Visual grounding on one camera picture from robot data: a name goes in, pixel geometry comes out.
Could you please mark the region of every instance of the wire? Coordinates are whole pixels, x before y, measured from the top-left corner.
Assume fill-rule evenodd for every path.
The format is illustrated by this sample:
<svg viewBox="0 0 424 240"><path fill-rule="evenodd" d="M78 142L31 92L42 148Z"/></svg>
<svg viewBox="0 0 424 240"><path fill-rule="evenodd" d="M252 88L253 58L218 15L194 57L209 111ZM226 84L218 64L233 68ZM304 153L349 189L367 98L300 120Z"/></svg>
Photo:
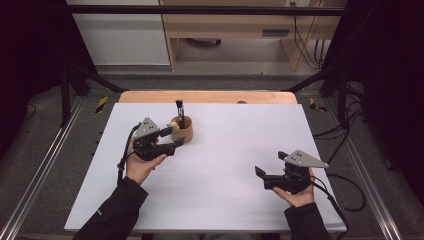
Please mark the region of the wire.
<svg viewBox="0 0 424 240"><path fill-rule="evenodd" d="M352 118L356 118L356 117L358 117L358 116L360 116L360 115L362 115L362 110L357 110L357 111L355 111L350 117L347 117L346 118L346 120L350 120L350 119L352 119ZM325 131L325 132L322 132L322 133L316 133L316 134L313 134L312 136L314 137L314 139L319 139L319 137L321 137L321 136L324 136L324 135L327 135L327 134L329 134L329 133L332 133L332 132L336 132L336 131L340 131L340 130L342 130L343 129L343 124L339 124L339 125L337 125L337 126L335 126L334 128L332 128L332 129L330 129L330 130L327 130L327 131Z"/></svg>
<svg viewBox="0 0 424 240"><path fill-rule="evenodd" d="M331 157L328 159L327 164L330 165L331 161L333 161L334 157L336 156L337 152L340 150L340 148L342 148L343 143L346 141L347 136L349 136L349 129L346 132L346 135L344 136L344 138L342 139L342 141L339 143L339 145L337 146L337 148L334 150L333 154L331 154Z"/></svg>
<svg viewBox="0 0 424 240"><path fill-rule="evenodd" d="M117 167L118 167L118 182L117 182L117 184L119 184L122 181L122 177L123 177L123 173L124 173L124 169L125 169L125 162L126 162L127 158L129 156L131 156L131 154L134 153L134 151L131 151L130 153L128 153L128 147L130 146L131 138L132 138L134 132L137 131L140 124L141 123L139 123L137 126L134 126L133 129L131 129L131 132L128 136L127 143L125 144L124 154L121 158L121 161L117 165Z"/></svg>
<svg viewBox="0 0 424 240"><path fill-rule="evenodd" d="M347 133L347 131L345 131L345 132L343 132L343 133L341 133L341 134L339 134L339 135L336 135L336 136L334 136L334 137L328 137L328 138L324 138L324 137L316 137L316 138L314 138L314 139L319 139L319 140L334 140L334 139L336 139L336 138L339 138L339 137L341 137L341 136L344 136L346 133Z"/></svg>
<svg viewBox="0 0 424 240"><path fill-rule="evenodd" d="M361 101L361 99L359 99L355 94L352 94L349 91L346 92L346 95L349 96L350 98L352 98L355 101Z"/></svg>
<svg viewBox="0 0 424 240"><path fill-rule="evenodd" d="M24 118L24 121L32 118L34 116L34 114L37 112L37 107L34 104L28 104L28 106L33 107L34 110L32 111L32 113L29 116L27 116L27 117Z"/></svg>
<svg viewBox="0 0 424 240"><path fill-rule="evenodd" d="M296 3L295 2L290 2L290 6L296 7ZM302 39L302 36L300 36L300 33L298 31L298 28L297 28L296 15L293 15L293 19L294 19L294 43L296 44L297 48L299 49L300 53L302 54L303 58L305 59L305 62L308 64L308 66L310 68L313 68L313 69L319 69L318 68L318 65L316 64L316 62L314 62L312 60L311 56L309 55L308 49L306 47L305 42ZM297 44L296 35L299 35L300 41L302 42L302 45L303 45L303 49L305 50L306 54L308 55L309 61L311 61L311 63L313 63L313 65L315 65L315 66L311 66L311 64L309 63L309 61L306 58L305 54L303 53L304 51L299 47L299 44Z"/></svg>
<svg viewBox="0 0 424 240"><path fill-rule="evenodd" d="M310 181L310 183L312 185L314 185L315 187L317 187L318 189L320 189L321 191L323 191L326 195L327 195L327 199L330 200L331 205L333 205L334 210L336 210L337 214L339 215L339 217L342 219L343 223L346 226L346 231L342 232L337 239L342 239L342 237L344 237L344 235L346 235L349 232L349 223L347 222L346 217L344 216L344 214L342 213L342 210L340 209L339 205L337 205L336 200L334 199L334 197L327 191L327 189L321 187L320 185L316 184L314 181Z"/></svg>
<svg viewBox="0 0 424 240"><path fill-rule="evenodd" d="M319 178L317 178L315 176L311 176L311 177L314 178L314 179L316 179L316 180L318 180L324 186L325 190L327 190L327 186L325 185L325 183L321 179L319 179Z"/></svg>
<svg viewBox="0 0 424 240"><path fill-rule="evenodd" d="M318 43L319 43L319 39L317 39L315 41L315 47L314 47L314 59L315 59L315 63L318 65L318 68L321 70L322 66L323 66L323 56L324 56L324 45L325 45L325 40L322 40L321 42L321 52L319 55L319 58L317 57L317 52L318 52Z"/></svg>
<svg viewBox="0 0 424 240"><path fill-rule="evenodd" d="M364 191L363 191L363 190L362 190L362 189L358 186L358 184L356 184L355 182L353 182L352 180L350 180L350 179L348 179L348 178L346 178L346 177L343 177L343 176L340 176L340 175L337 175L337 174L327 173L327 176L328 176L328 177L337 177L337 178L343 179L343 180L345 180L345 181L347 181L347 182L351 183L353 186L355 186L355 187L358 189L358 191L361 193L361 197L362 197L362 203L361 203L361 206L359 206L358 208L346 208L346 207L343 207L343 209L344 209L344 210L349 211L349 212L359 212L359 211L362 211L362 210L365 208L365 205L366 205L365 193L364 193Z"/></svg>
<svg viewBox="0 0 424 240"><path fill-rule="evenodd" d="M349 96L350 95L355 96L355 97L351 96L353 99L355 99L355 98L356 99L363 99L364 98L364 94L362 92L360 92L359 90L355 89L354 87L352 87L349 82L346 84L346 86L347 86L346 91L347 91L347 93L349 93Z"/></svg>
<svg viewBox="0 0 424 240"><path fill-rule="evenodd" d="M355 104L360 104L361 103L361 101L354 101L354 102L351 102L348 106L347 106L347 109L349 110L353 105L355 105Z"/></svg>

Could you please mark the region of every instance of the person's arm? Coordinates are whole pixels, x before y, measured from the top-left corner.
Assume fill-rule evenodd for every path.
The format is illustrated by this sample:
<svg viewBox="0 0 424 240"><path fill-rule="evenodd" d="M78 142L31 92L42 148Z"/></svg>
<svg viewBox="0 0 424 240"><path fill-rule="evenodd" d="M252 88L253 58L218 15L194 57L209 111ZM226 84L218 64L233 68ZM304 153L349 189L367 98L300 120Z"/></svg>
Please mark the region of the person's arm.
<svg viewBox="0 0 424 240"><path fill-rule="evenodd" d="M147 195L135 181L125 177L73 239L127 239Z"/></svg>
<svg viewBox="0 0 424 240"><path fill-rule="evenodd" d="M127 239L148 195L140 185L165 158L166 155L161 155L152 161L144 161L136 154L130 154L126 162L126 177L73 239Z"/></svg>
<svg viewBox="0 0 424 240"><path fill-rule="evenodd" d="M309 169L309 173L312 177L314 176L311 169ZM290 204L284 214L286 215L293 240L331 240L315 203L312 185L294 195L277 187L273 190L279 197Z"/></svg>

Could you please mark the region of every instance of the white table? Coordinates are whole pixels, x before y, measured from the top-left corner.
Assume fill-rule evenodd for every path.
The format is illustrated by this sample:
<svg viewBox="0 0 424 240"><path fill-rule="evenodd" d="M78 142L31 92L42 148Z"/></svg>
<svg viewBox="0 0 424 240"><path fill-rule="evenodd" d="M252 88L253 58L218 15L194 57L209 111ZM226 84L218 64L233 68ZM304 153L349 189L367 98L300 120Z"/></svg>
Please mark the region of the white table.
<svg viewBox="0 0 424 240"><path fill-rule="evenodd" d="M283 174L277 152L300 149L319 158L301 105L185 104L193 120L193 140L178 148L142 184L149 197L134 230L246 231L288 230L283 211L289 207L264 190L255 166ZM131 128L150 117L166 127L177 114L175 103L118 103L114 106L92 164L65 225L78 230L116 187L116 164ZM170 137L159 143L170 142ZM314 169L332 193L322 169ZM329 231L346 228L324 193L316 202Z"/></svg>

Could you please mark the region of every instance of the black tripod leg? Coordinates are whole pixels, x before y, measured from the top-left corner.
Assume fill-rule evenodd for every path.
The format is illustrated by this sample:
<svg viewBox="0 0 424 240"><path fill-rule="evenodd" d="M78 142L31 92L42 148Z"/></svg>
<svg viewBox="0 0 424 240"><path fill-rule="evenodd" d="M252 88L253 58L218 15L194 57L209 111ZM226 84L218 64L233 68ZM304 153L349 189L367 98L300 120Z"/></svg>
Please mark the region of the black tripod leg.
<svg viewBox="0 0 424 240"><path fill-rule="evenodd" d="M77 70L78 73L80 73L84 77L90 78L114 92L122 93L122 92L128 91L128 89L120 88L116 86L115 84L101 78L97 74L94 74L81 66L74 66L74 67L75 67L75 70Z"/></svg>
<svg viewBox="0 0 424 240"><path fill-rule="evenodd" d="M345 71L340 72L339 96L337 105L337 116L343 128L347 128L348 122L346 119L346 91L347 79Z"/></svg>
<svg viewBox="0 0 424 240"><path fill-rule="evenodd" d="M79 74L77 69L73 65L67 65L67 78L71 86L74 88L75 93L78 96L88 96L90 88L85 81L85 77Z"/></svg>
<svg viewBox="0 0 424 240"><path fill-rule="evenodd" d="M325 78L325 81L322 83L321 88L319 89L319 93L323 97L331 96L334 91L337 89L337 85L339 84L340 71L334 71L333 74L328 75Z"/></svg>
<svg viewBox="0 0 424 240"><path fill-rule="evenodd" d="M292 92L292 93L296 93L300 90L302 90L303 88L309 86L310 84L325 79L331 72L333 71L332 67L328 67L326 69L323 69L322 71L310 76L309 78L303 80L302 82L294 85L293 87L287 89L287 90L282 90L282 92Z"/></svg>
<svg viewBox="0 0 424 240"><path fill-rule="evenodd" d="M60 75L60 93L62 96L62 123L60 126L63 127L71 116L71 101L69 99L69 83L66 78L66 67Z"/></svg>

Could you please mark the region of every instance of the wooden cup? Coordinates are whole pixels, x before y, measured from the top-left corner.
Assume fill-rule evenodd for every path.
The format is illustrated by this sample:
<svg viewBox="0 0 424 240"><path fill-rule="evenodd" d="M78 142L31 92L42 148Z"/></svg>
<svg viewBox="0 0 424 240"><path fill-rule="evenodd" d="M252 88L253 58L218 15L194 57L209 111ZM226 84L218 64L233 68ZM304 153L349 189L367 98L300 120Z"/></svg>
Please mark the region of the wooden cup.
<svg viewBox="0 0 424 240"><path fill-rule="evenodd" d="M172 121L176 121L178 123L178 116L174 117ZM188 116L184 116L184 128L173 130L171 134L171 138L173 141L176 141L178 138L184 137L184 143L188 143L193 138L193 124L191 118Z"/></svg>

